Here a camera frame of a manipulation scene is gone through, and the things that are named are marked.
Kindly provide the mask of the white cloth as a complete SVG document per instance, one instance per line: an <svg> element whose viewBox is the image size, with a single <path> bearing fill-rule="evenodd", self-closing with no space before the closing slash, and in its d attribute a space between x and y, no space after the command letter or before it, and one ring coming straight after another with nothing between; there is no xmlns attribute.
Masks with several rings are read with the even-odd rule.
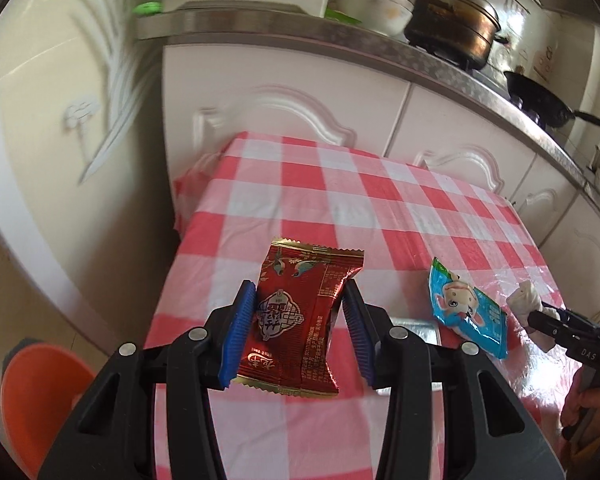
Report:
<svg viewBox="0 0 600 480"><path fill-rule="evenodd" d="M560 315L554 307L542 305L541 297L530 281L520 282L516 290L506 298L506 304L529 338L543 352L547 353L555 347L554 338L539 332L529 324L529 314L533 311L546 314L557 321L560 320Z"/></svg>

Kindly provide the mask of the silver foil pouch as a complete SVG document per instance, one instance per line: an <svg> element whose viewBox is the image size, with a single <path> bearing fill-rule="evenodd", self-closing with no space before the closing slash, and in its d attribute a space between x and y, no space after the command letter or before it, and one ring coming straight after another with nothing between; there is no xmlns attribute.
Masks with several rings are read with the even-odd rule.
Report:
<svg viewBox="0 0 600 480"><path fill-rule="evenodd" d="M391 322L395 326L402 326L412 333L416 334L427 344L441 344L438 324L432 321L418 320L417 318L392 318Z"/></svg>

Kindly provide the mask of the blue wet wipes pack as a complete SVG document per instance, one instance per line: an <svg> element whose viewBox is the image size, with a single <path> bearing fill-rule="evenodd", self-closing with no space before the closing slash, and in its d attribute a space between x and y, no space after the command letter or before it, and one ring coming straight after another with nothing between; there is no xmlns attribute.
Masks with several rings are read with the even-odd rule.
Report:
<svg viewBox="0 0 600 480"><path fill-rule="evenodd" d="M494 358L507 358L507 313L494 300L438 258L432 259L428 288L432 314L442 325Z"/></svg>

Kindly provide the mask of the red candy wrapper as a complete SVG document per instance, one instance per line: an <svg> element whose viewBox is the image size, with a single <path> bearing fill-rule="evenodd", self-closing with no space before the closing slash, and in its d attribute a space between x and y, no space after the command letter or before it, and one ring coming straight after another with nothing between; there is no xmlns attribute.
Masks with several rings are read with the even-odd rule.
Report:
<svg viewBox="0 0 600 480"><path fill-rule="evenodd" d="M236 380L283 396L336 396L327 364L330 336L343 285L363 264L361 249L273 240L261 266Z"/></svg>

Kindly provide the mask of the pink plastic trash basin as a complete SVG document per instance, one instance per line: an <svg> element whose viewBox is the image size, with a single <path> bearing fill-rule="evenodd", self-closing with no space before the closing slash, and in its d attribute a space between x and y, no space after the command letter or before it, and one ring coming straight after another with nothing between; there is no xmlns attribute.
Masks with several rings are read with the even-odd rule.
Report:
<svg viewBox="0 0 600 480"><path fill-rule="evenodd" d="M24 338L3 362L1 414L17 464L34 479L94 372L69 350Z"/></svg>

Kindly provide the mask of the white lower kitchen cabinets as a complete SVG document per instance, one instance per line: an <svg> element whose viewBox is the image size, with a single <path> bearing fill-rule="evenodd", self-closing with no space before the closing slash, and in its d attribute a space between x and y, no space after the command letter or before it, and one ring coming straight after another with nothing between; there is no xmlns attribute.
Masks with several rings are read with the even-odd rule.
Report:
<svg viewBox="0 0 600 480"><path fill-rule="evenodd" d="M499 124L455 96L336 58L239 44L166 47L162 90L171 178L209 165L242 131L441 171L512 200L568 307L600 314L600 200L532 122Z"/></svg>

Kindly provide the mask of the red white checkered tablecloth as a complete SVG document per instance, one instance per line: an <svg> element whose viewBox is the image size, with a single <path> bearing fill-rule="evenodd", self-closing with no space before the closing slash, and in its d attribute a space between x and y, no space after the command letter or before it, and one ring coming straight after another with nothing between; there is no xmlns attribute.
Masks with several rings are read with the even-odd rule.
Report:
<svg viewBox="0 0 600 480"><path fill-rule="evenodd" d="M374 154L315 141L239 133L170 174L181 234L146 339L168 344L256 278L272 240L361 249L363 298L393 318L429 320L430 263L503 302L521 282L553 306L562 296L507 200L478 186ZM388 408L358 371L338 322L331 399L235 384L210 396L231 479L369 479Z"/></svg>

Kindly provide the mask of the black frying pan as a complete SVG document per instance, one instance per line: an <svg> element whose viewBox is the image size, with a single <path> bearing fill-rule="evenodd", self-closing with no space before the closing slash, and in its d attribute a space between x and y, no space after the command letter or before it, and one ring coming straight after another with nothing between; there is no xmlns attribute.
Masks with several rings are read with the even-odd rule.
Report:
<svg viewBox="0 0 600 480"><path fill-rule="evenodd" d="M525 112L537 114L542 127L559 129L570 120L581 119L600 128L599 117L582 110L573 110L553 92L533 79L510 70L506 70L504 76L509 97L517 101Z"/></svg>

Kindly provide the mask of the bronze steamer pot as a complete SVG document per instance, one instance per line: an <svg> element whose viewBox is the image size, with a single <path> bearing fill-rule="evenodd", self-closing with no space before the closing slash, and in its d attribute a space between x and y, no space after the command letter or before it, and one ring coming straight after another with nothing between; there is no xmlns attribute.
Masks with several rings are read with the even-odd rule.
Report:
<svg viewBox="0 0 600 480"><path fill-rule="evenodd" d="M493 45L509 44L488 0L415 0L404 29L408 43L445 58L461 70L482 70Z"/></svg>

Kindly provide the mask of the stack of white bowls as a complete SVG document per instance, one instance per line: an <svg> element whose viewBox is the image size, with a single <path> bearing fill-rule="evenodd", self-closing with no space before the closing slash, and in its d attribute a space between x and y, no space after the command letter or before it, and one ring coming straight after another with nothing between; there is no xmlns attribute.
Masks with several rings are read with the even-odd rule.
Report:
<svg viewBox="0 0 600 480"><path fill-rule="evenodd" d="M416 0L335 0L336 9L362 27L397 37L413 16Z"/></svg>

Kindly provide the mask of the small green clip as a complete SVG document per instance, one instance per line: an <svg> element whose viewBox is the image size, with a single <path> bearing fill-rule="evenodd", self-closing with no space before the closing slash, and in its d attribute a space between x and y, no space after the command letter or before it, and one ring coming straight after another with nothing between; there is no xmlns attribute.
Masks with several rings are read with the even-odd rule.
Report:
<svg viewBox="0 0 600 480"><path fill-rule="evenodd" d="M134 6L133 13L137 16L151 16L162 12L162 4L159 1L147 1Z"/></svg>

